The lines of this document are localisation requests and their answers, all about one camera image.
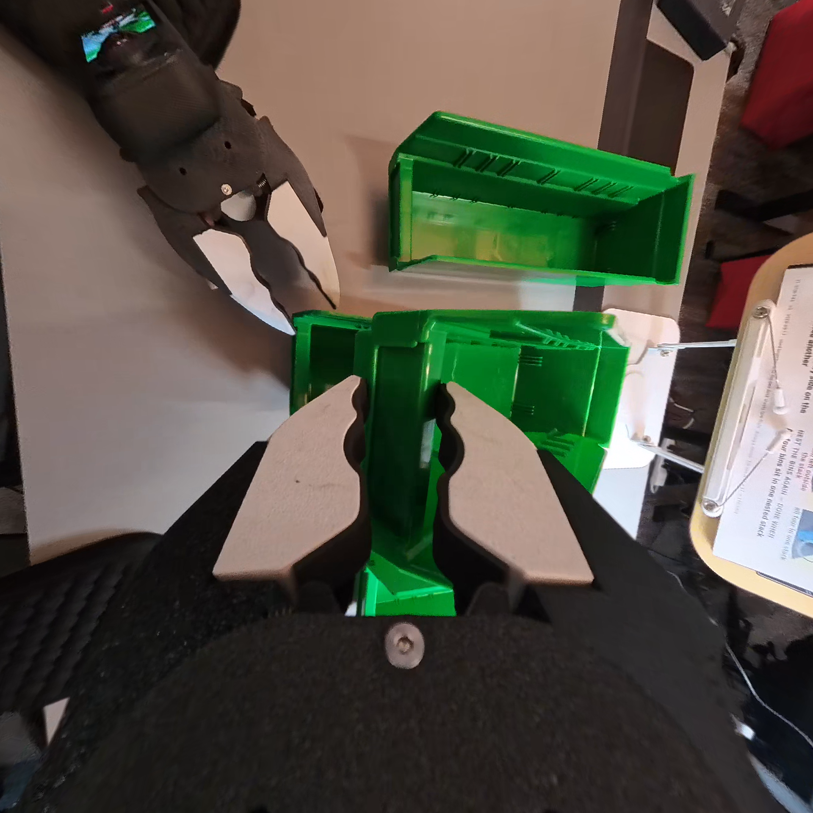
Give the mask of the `white board stand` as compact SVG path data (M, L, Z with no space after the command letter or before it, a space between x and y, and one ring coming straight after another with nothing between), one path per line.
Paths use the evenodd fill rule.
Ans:
M688 461L659 445L676 355L687 350L734 348L737 341L683 342L673 319L617 308L608 308L603 314L614 319L611 337L628 349L603 471L643 468L658 456L704 473L701 463Z

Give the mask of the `red bag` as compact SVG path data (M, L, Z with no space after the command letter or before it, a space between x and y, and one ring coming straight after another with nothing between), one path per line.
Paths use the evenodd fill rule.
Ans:
M812 2L779 11L751 76L740 126L769 149L812 134Z
M719 279L706 320L706 328L735 331L740 325L750 285L772 253L748 254L723 261L719 266Z

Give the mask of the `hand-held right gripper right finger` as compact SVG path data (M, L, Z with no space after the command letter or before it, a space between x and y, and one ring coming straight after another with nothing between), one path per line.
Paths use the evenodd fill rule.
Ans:
M432 557L456 609L482 589L516 608L529 588L589 587L595 575L541 457L501 412L460 384L436 391L438 458Z

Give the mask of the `white instruction sheet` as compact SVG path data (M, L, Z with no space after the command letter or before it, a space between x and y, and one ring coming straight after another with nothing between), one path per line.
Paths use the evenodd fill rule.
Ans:
M788 403L791 436L764 460L718 518L715 555L811 595L812 271L785 270L774 334L778 376ZM756 462L772 432L765 421L737 456L732 484Z

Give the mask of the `black box device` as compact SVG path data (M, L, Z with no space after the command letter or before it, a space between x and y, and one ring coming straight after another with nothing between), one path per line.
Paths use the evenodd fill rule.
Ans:
M743 1L656 1L655 5L702 61L723 51L734 35Z

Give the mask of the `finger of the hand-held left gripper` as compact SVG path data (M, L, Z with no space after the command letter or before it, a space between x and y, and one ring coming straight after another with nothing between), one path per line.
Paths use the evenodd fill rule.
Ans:
M228 290L232 300L274 330L287 336L295 334L290 317L279 308L268 286L255 274L249 248L242 237L207 229L193 240L221 280L217 285L219 289Z
M314 221L289 180L274 188L265 208L265 222L293 256L290 287L318 298L323 307L337 310L340 279L327 235Z

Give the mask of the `clear page holder bar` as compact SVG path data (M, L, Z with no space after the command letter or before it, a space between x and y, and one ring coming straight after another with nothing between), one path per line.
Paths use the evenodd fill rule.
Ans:
M735 344L737 358L733 359L727 397L720 408L716 435L706 458L705 488L700 501L702 512L712 519L721 517L726 503L791 436L786 421L787 398L778 376L776 310L774 301L759 301L751 309ZM749 463L737 484L732 484L741 448L747 437L757 438L765 421L772 432L769 440L756 462Z

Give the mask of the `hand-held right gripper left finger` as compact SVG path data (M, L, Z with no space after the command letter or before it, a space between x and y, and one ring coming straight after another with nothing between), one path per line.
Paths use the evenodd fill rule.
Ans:
M367 383L350 375L293 412L265 452L212 569L221 582L271 581L290 597L350 587L371 554L362 475Z

